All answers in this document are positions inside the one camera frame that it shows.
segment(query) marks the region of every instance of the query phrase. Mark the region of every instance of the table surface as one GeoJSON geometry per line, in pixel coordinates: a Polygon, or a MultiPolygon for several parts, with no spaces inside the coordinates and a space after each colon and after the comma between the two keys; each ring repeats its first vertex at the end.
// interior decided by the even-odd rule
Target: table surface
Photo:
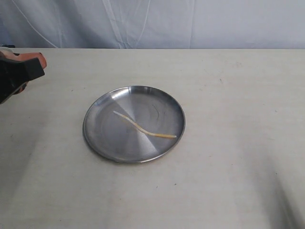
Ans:
{"type": "Polygon", "coordinates": [[[275,177],[305,212],[305,51],[16,50],[36,51],[46,75],[0,105],[3,228],[267,229],[275,177]],[[152,162],[109,162],[82,137],[89,106],[128,85],[185,112],[152,162]]]}

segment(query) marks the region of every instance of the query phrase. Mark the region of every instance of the yellow noodle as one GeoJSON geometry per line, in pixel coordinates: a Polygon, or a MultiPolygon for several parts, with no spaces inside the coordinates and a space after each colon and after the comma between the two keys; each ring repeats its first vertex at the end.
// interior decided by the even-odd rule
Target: yellow noodle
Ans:
{"type": "Polygon", "coordinates": [[[147,130],[144,130],[142,127],[140,127],[138,124],[136,124],[133,120],[131,120],[129,117],[117,112],[117,111],[113,111],[115,114],[117,114],[118,116],[126,119],[127,121],[129,121],[131,124],[133,124],[138,130],[140,130],[141,132],[147,134],[147,135],[151,135],[151,136],[156,136],[156,137],[167,137],[167,138],[175,138],[177,137],[176,135],[164,135],[164,134],[155,134],[152,132],[149,132],[147,130]]]}

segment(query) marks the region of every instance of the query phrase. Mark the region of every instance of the plate rim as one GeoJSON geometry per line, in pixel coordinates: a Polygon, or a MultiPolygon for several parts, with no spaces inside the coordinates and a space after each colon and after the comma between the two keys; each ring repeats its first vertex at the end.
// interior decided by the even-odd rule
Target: plate rim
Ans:
{"type": "Polygon", "coordinates": [[[166,155],[167,153],[169,153],[171,150],[173,150],[176,145],[180,142],[182,136],[184,135],[184,131],[185,131],[185,126],[186,126],[186,119],[185,119],[185,113],[184,113],[184,110],[182,109],[180,103],[173,97],[171,96],[170,94],[168,94],[167,92],[163,91],[163,90],[160,90],[158,88],[155,88],[155,87],[151,87],[151,86],[143,86],[143,85],[131,85],[131,86],[125,86],[125,87],[121,87],[121,88],[117,88],[117,89],[114,89],[112,91],[109,91],[109,92],[106,92],[105,94],[103,94],[101,97],[97,98],[93,103],[92,105],[88,108],[87,112],[86,112],[86,115],[84,117],[84,120],[83,120],[83,123],[82,123],[82,135],[83,135],[83,138],[85,140],[85,143],[86,145],[96,154],[98,154],[99,156],[107,159],[107,160],[110,160],[110,161],[114,161],[114,162],[117,162],[117,163],[126,163],[126,164],[138,164],[138,163],[144,163],[144,162],[149,162],[149,161],[153,161],[153,160],[156,160],[164,155],[166,155]],[[122,89],[127,89],[127,88],[131,88],[131,87],[147,87],[147,88],[151,88],[151,89],[155,89],[157,91],[160,91],[162,93],[165,93],[167,96],[171,97],[179,106],[181,112],[182,112],[182,115],[183,115],[183,129],[182,129],[182,132],[179,136],[179,138],[177,139],[177,141],[175,142],[175,144],[170,147],[168,150],[166,150],[165,152],[163,152],[162,154],[159,154],[155,157],[152,157],[152,158],[149,158],[149,159],[145,159],[145,160],[136,160],[136,161],[125,161],[125,160],[119,160],[119,159],[116,159],[115,157],[111,157],[109,155],[106,155],[105,153],[101,153],[100,151],[96,150],[91,144],[90,144],[90,141],[88,140],[88,137],[85,133],[85,122],[86,122],[86,119],[87,119],[87,116],[91,110],[91,108],[93,107],[93,105],[98,101],[100,100],[101,98],[103,97],[106,97],[107,95],[111,94],[111,93],[114,93],[118,90],[122,90],[122,89]]]}

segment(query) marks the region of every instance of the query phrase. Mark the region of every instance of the metal plate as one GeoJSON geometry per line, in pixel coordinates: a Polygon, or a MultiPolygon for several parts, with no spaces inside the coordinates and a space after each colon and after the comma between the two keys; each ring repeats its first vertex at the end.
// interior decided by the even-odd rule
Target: metal plate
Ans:
{"type": "Polygon", "coordinates": [[[152,87],[130,86],[109,92],[89,108],[83,123],[88,145],[103,157],[116,162],[136,163],[166,154],[180,140],[185,117],[178,102],[152,87]],[[176,135],[176,138],[151,136],[137,129],[118,112],[144,130],[176,135]]]}

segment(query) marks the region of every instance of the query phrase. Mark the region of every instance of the white cloth backdrop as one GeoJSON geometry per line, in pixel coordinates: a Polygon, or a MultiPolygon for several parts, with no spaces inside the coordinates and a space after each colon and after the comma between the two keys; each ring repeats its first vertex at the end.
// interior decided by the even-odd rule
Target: white cloth backdrop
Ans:
{"type": "Polygon", "coordinates": [[[304,0],[2,0],[17,47],[305,48],[304,0]]]}

